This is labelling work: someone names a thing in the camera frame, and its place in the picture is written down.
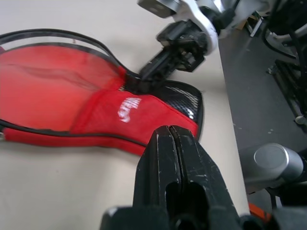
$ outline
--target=white table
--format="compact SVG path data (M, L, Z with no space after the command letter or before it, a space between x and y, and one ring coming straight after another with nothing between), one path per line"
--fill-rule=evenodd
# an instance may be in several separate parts
M0 34L59 28L105 43L137 71L160 50L160 19L136 0L0 0ZM248 203L219 51L194 73L173 77L203 92L201 144L219 166L238 213ZM139 157L107 148L42 148L0 143L1 230L97 230L103 212L131 205Z

